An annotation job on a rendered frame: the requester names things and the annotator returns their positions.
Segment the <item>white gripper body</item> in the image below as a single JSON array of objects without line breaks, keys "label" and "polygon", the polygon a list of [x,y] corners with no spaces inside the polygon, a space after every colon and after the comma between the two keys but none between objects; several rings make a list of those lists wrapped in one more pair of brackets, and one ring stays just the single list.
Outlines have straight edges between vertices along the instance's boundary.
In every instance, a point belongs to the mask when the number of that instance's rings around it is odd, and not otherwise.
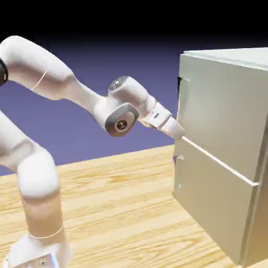
[{"label": "white gripper body", "polygon": [[163,125],[162,132],[174,140],[180,140],[185,134],[183,127],[173,117],[170,117]]}]

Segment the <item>large pale cabinet door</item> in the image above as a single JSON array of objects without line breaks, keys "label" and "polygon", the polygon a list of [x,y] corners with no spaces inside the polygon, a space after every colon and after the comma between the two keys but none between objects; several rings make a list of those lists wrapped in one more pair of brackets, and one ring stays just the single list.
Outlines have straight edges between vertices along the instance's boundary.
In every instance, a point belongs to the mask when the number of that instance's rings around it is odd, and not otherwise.
[{"label": "large pale cabinet door", "polygon": [[268,65],[185,52],[179,121],[189,140],[256,182],[268,116]]}]

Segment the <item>pale painted cabinet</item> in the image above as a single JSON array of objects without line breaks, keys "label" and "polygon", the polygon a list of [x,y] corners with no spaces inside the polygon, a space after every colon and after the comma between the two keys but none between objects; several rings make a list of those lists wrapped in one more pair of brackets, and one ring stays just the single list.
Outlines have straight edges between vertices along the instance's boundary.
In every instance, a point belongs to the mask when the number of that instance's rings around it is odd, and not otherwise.
[{"label": "pale painted cabinet", "polygon": [[235,264],[268,259],[268,48],[180,58],[174,198]]}]

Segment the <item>small pale cabinet door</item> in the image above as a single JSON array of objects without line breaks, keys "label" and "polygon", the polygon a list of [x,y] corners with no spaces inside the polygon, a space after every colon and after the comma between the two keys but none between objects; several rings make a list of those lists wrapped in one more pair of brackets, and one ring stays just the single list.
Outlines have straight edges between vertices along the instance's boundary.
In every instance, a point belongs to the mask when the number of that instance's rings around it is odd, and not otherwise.
[{"label": "small pale cabinet door", "polygon": [[234,263],[241,264],[258,183],[189,141],[177,141],[174,155],[182,159],[174,198]]}]

